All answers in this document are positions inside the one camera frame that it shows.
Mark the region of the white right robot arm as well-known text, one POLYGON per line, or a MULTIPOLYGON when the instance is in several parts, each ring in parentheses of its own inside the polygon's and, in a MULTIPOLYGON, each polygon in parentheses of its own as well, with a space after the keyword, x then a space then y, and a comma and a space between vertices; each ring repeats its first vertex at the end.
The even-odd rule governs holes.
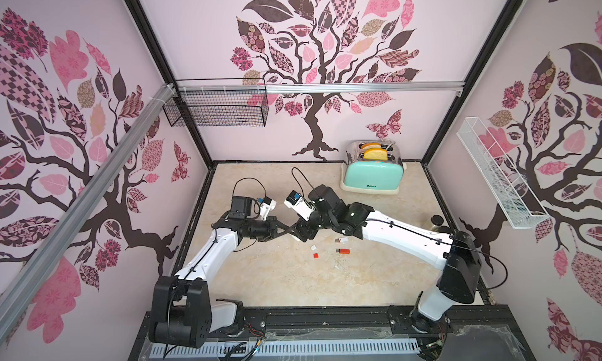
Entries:
POLYGON ((307 198, 291 191, 285 206, 299 216, 292 234, 302 241, 312 240, 321 229, 331 229, 343 236, 396 248, 439 270, 440 276, 421 292, 409 314, 415 331, 426 334, 452 306, 474 302, 481 260, 473 240, 465 232, 449 234, 421 229, 367 204, 345 204, 325 185, 313 189, 307 198))

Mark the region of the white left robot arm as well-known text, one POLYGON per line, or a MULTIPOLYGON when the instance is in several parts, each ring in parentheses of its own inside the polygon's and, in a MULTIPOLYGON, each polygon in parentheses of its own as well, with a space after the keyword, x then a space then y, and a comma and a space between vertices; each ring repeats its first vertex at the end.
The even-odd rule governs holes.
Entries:
POLYGON ((207 337, 222 331, 243 331, 240 301, 212 299, 209 288, 228 257, 242 239, 268 241, 288 226, 274 216, 266 220, 220 219, 198 254, 174 276, 155 284, 148 337, 151 342, 201 348, 207 337))

